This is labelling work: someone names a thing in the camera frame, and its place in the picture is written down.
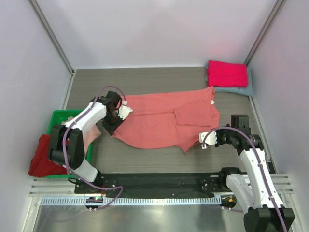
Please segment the coral pink t shirt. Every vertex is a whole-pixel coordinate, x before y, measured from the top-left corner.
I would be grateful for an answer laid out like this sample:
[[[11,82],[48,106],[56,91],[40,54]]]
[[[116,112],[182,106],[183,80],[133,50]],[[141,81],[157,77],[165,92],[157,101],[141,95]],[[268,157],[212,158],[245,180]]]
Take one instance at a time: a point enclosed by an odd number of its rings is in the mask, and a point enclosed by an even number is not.
[[[199,134],[219,126],[214,87],[200,90],[128,95],[133,112],[113,134],[139,149],[177,146],[187,152]]]

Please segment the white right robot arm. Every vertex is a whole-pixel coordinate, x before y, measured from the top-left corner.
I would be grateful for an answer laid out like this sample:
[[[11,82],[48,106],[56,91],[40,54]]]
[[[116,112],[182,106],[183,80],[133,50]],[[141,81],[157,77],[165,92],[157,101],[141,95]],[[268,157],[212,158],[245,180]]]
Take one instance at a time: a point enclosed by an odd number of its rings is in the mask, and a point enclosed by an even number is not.
[[[232,115],[231,124],[216,131],[216,146],[232,145],[246,167],[249,183],[239,168],[225,167],[219,172],[218,187],[231,190],[244,216],[247,232],[287,232],[295,214],[284,206],[267,168],[259,135],[252,135],[247,115]]]

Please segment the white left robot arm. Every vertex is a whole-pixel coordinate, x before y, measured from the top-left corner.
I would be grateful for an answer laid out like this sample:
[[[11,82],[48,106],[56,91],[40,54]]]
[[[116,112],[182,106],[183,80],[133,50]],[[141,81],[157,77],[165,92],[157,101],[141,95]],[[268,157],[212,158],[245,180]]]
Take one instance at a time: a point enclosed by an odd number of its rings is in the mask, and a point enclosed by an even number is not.
[[[99,121],[109,135],[125,121],[133,110],[117,92],[94,97],[76,117],[64,124],[55,124],[50,132],[48,159],[85,182],[92,193],[102,189],[101,172],[85,158],[86,134]]]

